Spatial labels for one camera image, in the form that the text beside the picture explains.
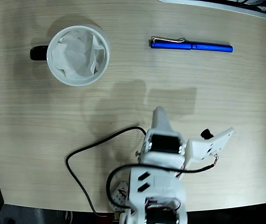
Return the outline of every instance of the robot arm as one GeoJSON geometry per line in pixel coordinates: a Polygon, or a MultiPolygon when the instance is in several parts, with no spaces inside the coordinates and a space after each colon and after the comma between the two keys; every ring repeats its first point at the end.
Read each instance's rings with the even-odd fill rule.
{"type": "MultiPolygon", "coordinates": [[[[152,126],[144,138],[137,155],[141,164],[167,168],[187,169],[192,162],[212,155],[218,158],[229,140],[233,128],[213,136],[208,130],[204,140],[189,139],[186,143],[179,132],[172,130],[166,111],[157,107],[153,112],[152,126]]],[[[130,183],[126,209],[120,224],[186,224],[185,190],[182,175],[154,168],[135,167],[130,170],[130,183]]]]}

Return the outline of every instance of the white mug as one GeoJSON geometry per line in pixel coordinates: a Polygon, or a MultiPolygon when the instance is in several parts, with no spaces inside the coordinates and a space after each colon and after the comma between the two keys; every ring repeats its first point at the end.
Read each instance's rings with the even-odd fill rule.
{"type": "Polygon", "coordinates": [[[85,86],[94,83],[96,80],[98,80],[105,72],[107,69],[109,59],[110,59],[110,43],[108,41],[107,36],[104,34],[103,30],[97,26],[87,24],[87,25],[81,25],[81,26],[71,26],[64,28],[63,30],[59,31],[51,40],[50,44],[48,46],[37,46],[34,47],[30,50],[30,58],[34,61],[47,61],[48,67],[52,74],[62,83],[70,86],[85,86]],[[52,54],[51,52],[54,50],[56,45],[58,44],[59,40],[61,39],[62,36],[64,36],[67,32],[71,30],[79,30],[79,29],[84,29],[95,36],[97,36],[104,48],[105,48],[105,58],[98,69],[98,71],[92,76],[84,80],[71,80],[65,77],[65,74],[62,70],[56,68],[53,65],[52,62],[52,54]]]}

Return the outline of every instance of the tissue paper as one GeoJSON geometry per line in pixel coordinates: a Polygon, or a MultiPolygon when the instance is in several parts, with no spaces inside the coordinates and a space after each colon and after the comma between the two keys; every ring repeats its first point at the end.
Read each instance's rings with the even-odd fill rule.
{"type": "Polygon", "coordinates": [[[66,33],[51,52],[53,65],[63,70],[66,78],[84,80],[92,77],[105,57],[102,42],[87,30],[66,33]]]}

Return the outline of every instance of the pen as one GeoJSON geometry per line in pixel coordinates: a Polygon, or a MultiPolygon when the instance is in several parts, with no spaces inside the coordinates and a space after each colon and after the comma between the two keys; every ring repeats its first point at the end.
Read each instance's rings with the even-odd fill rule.
{"type": "Polygon", "coordinates": [[[180,50],[208,50],[220,52],[233,52],[233,47],[230,45],[190,42],[184,38],[181,39],[166,39],[160,37],[152,37],[150,40],[152,49],[180,49],[180,50]]]}

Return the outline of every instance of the silver pen clip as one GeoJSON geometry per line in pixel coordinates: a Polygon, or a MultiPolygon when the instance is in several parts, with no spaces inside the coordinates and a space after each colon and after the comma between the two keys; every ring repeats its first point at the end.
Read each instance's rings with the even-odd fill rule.
{"type": "Polygon", "coordinates": [[[169,39],[169,38],[163,38],[163,37],[157,37],[157,36],[152,36],[151,40],[155,42],[156,40],[158,41],[167,41],[167,42],[173,42],[173,43],[182,43],[185,42],[187,39],[185,38],[179,38],[179,39],[169,39]]]}

